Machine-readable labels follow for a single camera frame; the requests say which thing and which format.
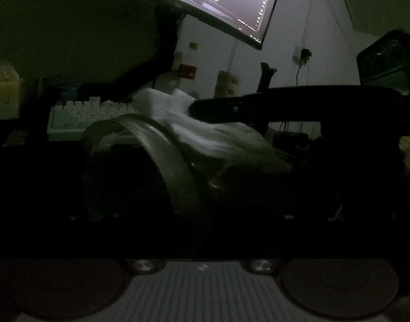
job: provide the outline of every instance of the white keyboard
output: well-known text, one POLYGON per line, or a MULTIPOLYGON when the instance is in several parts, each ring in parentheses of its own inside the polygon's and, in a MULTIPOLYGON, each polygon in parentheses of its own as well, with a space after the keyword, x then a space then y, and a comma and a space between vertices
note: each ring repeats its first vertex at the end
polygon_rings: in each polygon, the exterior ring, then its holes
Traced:
POLYGON ((81 140, 83 132, 94 122, 137 113, 132 103, 100 103, 99 97, 90 97, 88 102, 56 104, 50 110, 48 138, 51 141, 81 140))

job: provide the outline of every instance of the cable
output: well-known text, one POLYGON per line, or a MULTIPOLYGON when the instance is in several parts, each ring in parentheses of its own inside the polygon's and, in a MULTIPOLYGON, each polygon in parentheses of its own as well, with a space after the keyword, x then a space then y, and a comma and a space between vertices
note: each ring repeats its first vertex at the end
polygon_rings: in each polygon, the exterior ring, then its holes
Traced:
POLYGON ((238 39, 236 38, 233 42, 232 49, 230 51, 229 62, 227 63, 227 72, 231 70, 231 64, 233 62, 234 53, 236 51, 236 47, 238 46, 238 39))
POLYGON ((306 85, 308 85, 309 82, 309 59, 308 59, 308 72, 306 73, 306 85))
POLYGON ((296 64, 293 63, 293 67, 291 69, 290 76, 288 76, 288 81, 287 81, 286 87, 288 87, 290 85, 291 78, 293 77, 293 74, 294 74, 295 71, 296 71, 296 64))
POLYGON ((300 68, 302 67, 302 65, 299 65, 299 69, 297 70, 297 74, 296 74, 296 87, 299 83, 299 72, 300 72, 300 68))
POLYGON ((309 6, 308 6, 308 12, 306 14, 306 22, 305 22, 305 28, 303 29, 303 34, 302 34, 302 47, 305 46, 305 34, 306 34, 306 28, 309 23, 309 15, 311 14, 311 5, 312 5, 312 0, 309 0, 309 6))
POLYGON ((324 0, 324 2, 326 3, 327 7, 329 8, 331 14, 333 15, 334 21, 336 22, 337 26, 339 27, 339 29, 341 29, 341 32, 343 33, 343 35, 345 36, 346 40, 348 41, 348 45, 351 48, 351 50, 354 52, 354 48, 352 47, 351 44, 351 40, 349 39, 348 35, 345 33, 345 30, 342 28, 341 24, 339 23, 339 20, 336 17, 336 13, 334 12, 333 7, 331 6, 331 3, 329 0, 324 0))

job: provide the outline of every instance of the striped surface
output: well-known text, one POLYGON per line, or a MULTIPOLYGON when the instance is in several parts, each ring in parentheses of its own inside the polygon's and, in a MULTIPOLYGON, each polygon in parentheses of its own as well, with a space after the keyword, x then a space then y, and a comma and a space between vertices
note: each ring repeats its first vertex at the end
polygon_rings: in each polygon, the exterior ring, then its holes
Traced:
MULTIPOLYGON (((122 297, 81 322, 318 322, 281 293, 271 277, 247 273, 238 262, 168 262, 136 276, 122 297)), ((370 322, 388 322, 383 316, 370 322)), ((21 314, 15 322, 39 322, 21 314)))

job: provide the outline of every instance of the power outlet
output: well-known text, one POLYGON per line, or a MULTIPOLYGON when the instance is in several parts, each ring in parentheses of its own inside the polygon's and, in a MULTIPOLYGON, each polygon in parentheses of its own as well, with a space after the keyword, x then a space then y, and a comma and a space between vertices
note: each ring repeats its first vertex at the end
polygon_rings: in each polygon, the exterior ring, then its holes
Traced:
POLYGON ((300 45, 300 44, 297 44, 294 47, 293 63, 296 64, 297 66, 301 66, 302 64, 302 61, 301 61, 302 49, 303 49, 303 45, 300 45))

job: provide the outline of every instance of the speaker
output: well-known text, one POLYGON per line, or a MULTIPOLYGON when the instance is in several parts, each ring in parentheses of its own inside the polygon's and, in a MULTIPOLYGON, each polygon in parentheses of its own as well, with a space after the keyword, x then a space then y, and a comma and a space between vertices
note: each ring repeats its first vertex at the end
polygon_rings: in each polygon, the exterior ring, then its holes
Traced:
POLYGON ((393 30, 357 56, 360 83, 410 96, 410 35, 393 30))

